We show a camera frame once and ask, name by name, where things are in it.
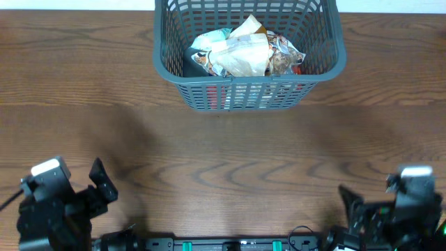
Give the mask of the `cream brown snack bag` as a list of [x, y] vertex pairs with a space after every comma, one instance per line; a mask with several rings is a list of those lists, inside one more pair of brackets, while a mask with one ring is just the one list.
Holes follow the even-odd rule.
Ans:
[[[266, 28], [253, 15], [250, 15], [238, 28], [232, 30], [227, 39], [236, 38], [244, 35], [251, 35], [255, 33], [264, 33], [267, 36]], [[205, 72], [207, 72], [209, 75], [223, 76], [223, 77], [233, 76], [229, 71], [225, 70], [223, 67], [217, 64], [213, 65], [210, 62], [209, 55], [211, 49], [208, 51], [196, 50], [196, 49], [194, 50], [196, 52], [190, 56], [191, 60], [193, 60], [195, 64], [201, 66], [205, 70]]]

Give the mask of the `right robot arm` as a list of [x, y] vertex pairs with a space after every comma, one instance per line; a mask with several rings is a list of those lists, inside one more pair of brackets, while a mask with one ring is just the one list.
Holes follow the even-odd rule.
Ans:
[[346, 227], [328, 231], [323, 250], [444, 250], [437, 227], [442, 215], [441, 194], [432, 177], [387, 181], [394, 201], [366, 202], [344, 185], [339, 194], [346, 209]]

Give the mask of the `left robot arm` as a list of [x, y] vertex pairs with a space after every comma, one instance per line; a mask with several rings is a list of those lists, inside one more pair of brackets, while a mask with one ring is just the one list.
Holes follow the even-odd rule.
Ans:
[[118, 190], [108, 177], [101, 159], [89, 172], [93, 185], [76, 192], [71, 173], [56, 156], [31, 168], [20, 187], [17, 230], [20, 250], [144, 250], [145, 242], [131, 229], [91, 237], [91, 220], [108, 211], [118, 199]]

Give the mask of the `beige paper pouch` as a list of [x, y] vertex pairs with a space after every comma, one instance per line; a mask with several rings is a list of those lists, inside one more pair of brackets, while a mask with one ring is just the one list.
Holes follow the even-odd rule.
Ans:
[[263, 77], [269, 63], [269, 42], [264, 33], [239, 36], [215, 42], [210, 62], [235, 77]]

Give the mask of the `brown white snack bag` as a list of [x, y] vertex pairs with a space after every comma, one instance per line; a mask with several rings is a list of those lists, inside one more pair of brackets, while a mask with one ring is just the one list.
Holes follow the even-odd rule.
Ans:
[[267, 31], [269, 63], [266, 75], [301, 75], [306, 54], [298, 51], [283, 35]]

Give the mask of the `teal snack packet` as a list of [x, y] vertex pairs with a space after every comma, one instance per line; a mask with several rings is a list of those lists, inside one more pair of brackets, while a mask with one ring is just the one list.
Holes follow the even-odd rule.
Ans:
[[208, 51], [211, 49], [211, 45], [213, 43], [226, 40], [232, 30], [232, 28], [221, 28], [203, 33], [194, 39], [191, 48], [196, 50]]

